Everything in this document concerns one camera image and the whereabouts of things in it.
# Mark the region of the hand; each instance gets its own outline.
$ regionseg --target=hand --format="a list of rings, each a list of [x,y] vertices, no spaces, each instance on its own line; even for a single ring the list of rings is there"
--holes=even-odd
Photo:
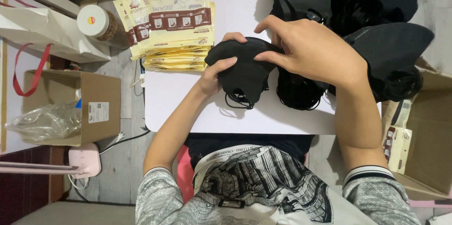
[[[367,81],[366,61],[326,26],[307,19],[285,22],[269,15],[254,32],[266,29],[272,31],[272,43],[286,54],[267,51],[255,60],[269,61],[289,72],[340,87]]]
[[[226,33],[222,41],[234,39],[240,43],[245,43],[246,38],[241,33]],[[201,78],[196,82],[200,90],[209,96],[217,94],[222,86],[218,83],[218,73],[222,72],[237,62],[237,57],[232,57],[224,60],[218,60],[214,65],[207,66],[202,73]]]

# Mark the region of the white jar lid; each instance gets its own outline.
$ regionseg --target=white jar lid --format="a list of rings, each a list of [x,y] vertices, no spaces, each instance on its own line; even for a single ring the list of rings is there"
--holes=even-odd
[[[77,15],[77,25],[86,36],[101,36],[107,30],[109,24],[109,15],[97,5],[87,5]]]

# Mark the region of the white paper bag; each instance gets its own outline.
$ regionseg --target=white paper bag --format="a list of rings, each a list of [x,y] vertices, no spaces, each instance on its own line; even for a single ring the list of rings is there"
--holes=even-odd
[[[0,6],[0,36],[39,51],[51,43],[50,54],[78,63],[110,60],[109,46],[85,37],[76,20],[49,8]]]

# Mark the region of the gray sleeve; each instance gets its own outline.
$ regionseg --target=gray sleeve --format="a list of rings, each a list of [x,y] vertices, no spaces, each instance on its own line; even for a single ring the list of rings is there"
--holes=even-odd
[[[344,180],[343,197],[379,225],[420,225],[403,186],[379,166],[353,169]]]
[[[171,224],[182,205],[182,193],[171,173],[166,168],[153,168],[138,188],[135,223]]]

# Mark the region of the stack of mask packages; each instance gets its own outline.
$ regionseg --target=stack of mask packages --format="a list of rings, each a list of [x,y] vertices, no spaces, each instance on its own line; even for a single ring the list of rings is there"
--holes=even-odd
[[[116,0],[132,60],[155,71],[203,71],[214,41],[210,0]]]

